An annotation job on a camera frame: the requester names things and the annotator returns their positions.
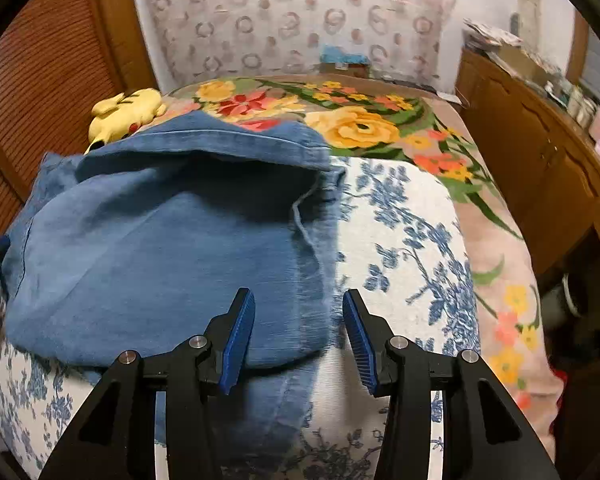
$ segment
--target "denim jeans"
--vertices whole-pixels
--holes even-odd
[[[247,286],[256,317],[245,366],[287,369],[221,402],[248,406],[243,435],[271,433],[284,406],[287,430],[268,438],[283,452],[314,376],[311,359],[293,362],[330,335],[342,171],[304,124],[258,134],[203,112],[88,155],[47,155],[0,267],[7,338],[106,367],[127,349],[170,351]]]

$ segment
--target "blue floral fabric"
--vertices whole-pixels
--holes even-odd
[[[388,399],[360,383],[342,323],[342,294],[357,288],[369,311],[428,351],[480,349],[473,283],[454,206],[435,177],[403,162],[335,158],[346,168],[338,222],[336,285],[328,347],[296,445],[277,479],[373,478]],[[0,300],[0,313],[4,303]],[[92,386],[80,370],[0,342],[0,433],[25,471],[37,478]],[[442,397],[431,396],[429,477],[440,478]],[[167,478],[156,444],[157,479]],[[225,472],[248,478],[245,459]]]

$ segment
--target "floral blanket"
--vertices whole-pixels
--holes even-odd
[[[549,431],[562,383],[544,352],[531,260],[471,135],[449,104],[426,92],[348,76],[213,80],[181,88],[166,100],[167,113],[150,126],[198,109],[256,132],[280,121],[304,121],[324,136],[333,155],[407,161],[435,175],[454,202],[473,271],[482,355],[554,456]],[[359,176],[356,192],[370,178]],[[374,268],[365,287],[382,287],[383,279],[383,268]],[[432,312],[440,308],[436,297]]]
[[[255,450],[226,465],[224,478],[373,477],[389,399],[373,398],[360,381],[342,320],[349,287],[360,290],[369,311],[383,316],[394,333],[428,351],[480,351],[469,262],[445,187],[406,162],[332,156],[331,163],[346,168],[331,336],[320,356],[298,364],[278,391],[300,387],[296,378],[311,374],[310,402],[301,420],[283,405],[265,431],[253,431],[253,423],[245,428],[235,405],[212,404],[212,420],[227,416],[232,422],[229,433],[216,435],[217,445],[247,439]],[[0,296],[0,434],[35,479],[92,386],[75,367],[14,348],[2,335],[5,307]],[[240,390],[232,395],[240,399]],[[241,400],[248,409],[248,399]],[[432,392],[430,480],[440,478],[443,465],[442,404],[440,393]],[[160,442],[154,449],[156,478],[166,480],[166,449]]]

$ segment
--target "orange flower print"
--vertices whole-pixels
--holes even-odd
[[[455,171],[464,167],[464,160],[456,158],[451,153],[440,153],[435,156],[416,155],[413,161],[421,170],[434,175],[439,175],[442,171]]]
[[[416,155],[413,157],[416,166],[427,173],[437,175],[440,174],[438,160],[434,156]]]
[[[451,153],[440,153],[438,158],[440,160],[440,169],[443,171],[459,170],[464,166],[464,160],[456,158],[456,156]]]
[[[531,395],[528,392],[520,392],[514,399],[518,407],[524,412],[529,406],[531,406]]]
[[[433,140],[445,140],[449,136],[449,132],[446,130],[442,130],[441,132],[437,130],[428,130],[427,135],[431,137]]]
[[[386,96],[375,97],[374,101],[376,103],[378,103],[379,105],[384,106],[385,108],[389,108],[389,110],[393,110],[394,112],[400,111],[400,108],[398,108],[398,106],[393,101],[388,99]]]
[[[515,312],[504,312],[498,314],[498,326],[496,327],[496,339],[503,345],[513,346],[518,338],[516,323],[518,316]]]

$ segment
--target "yellow plush toy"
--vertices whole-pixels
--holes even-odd
[[[160,92],[153,88],[138,90],[128,97],[118,94],[97,102],[91,109],[89,147],[84,153],[133,135],[140,126],[149,124],[166,109]]]

